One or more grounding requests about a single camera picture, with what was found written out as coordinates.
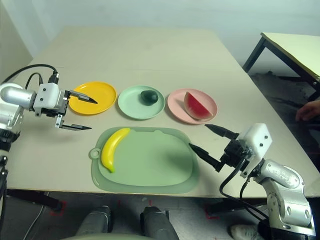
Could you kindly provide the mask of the bystander hand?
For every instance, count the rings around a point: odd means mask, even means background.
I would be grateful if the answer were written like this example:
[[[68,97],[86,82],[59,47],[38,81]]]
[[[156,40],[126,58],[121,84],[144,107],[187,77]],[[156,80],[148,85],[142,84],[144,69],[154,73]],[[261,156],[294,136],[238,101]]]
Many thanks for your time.
[[[320,115],[320,101],[314,100],[303,105],[295,115],[295,120],[309,121]]]

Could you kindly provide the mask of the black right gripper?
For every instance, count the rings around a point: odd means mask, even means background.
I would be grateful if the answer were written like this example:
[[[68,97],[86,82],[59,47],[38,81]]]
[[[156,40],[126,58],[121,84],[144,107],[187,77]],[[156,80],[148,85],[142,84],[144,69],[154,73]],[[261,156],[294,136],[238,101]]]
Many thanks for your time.
[[[218,173],[221,171],[223,167],[222,163],[234,168],[236,168],[241,161],[244,161],[242,168],[245,168],[249,164],[249,147],[246,145],[244,140],[234,140],[239,136],[239,133],[233,132],[227,128],[214,124],[205,124],[205,126],[213,133],[219,135],[220,137],[233,140],[231,140],[225,147],[224,153],[220,157],[220,161],[211,157],[209,153],[201,147],[189,143],[188,145],[199,158],[204,160],[206,163],[210,164]]]

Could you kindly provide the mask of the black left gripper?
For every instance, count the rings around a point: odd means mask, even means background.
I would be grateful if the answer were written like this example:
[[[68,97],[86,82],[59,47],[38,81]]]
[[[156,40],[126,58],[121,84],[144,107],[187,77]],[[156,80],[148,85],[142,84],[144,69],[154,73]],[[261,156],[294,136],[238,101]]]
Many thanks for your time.
[[[69,91],[62,90],[58,97],[56,106],[45,108],[44,112],[46,116],[56,118],[56,122],[55,122],[56,128],[61,128],[61,129],[71,130],[71,131],[91,130],[92,128],[88,126],[77,125],[77,124],[71,124],[71,125],[64,124],[63,117],[66,115],[70,96],[77,97],[80,101],[87,102],[87,103],[92,103],[92,104],[98,103],[93,98],[89,97],[84,93],[77,92],[74,90],[69,90]]]

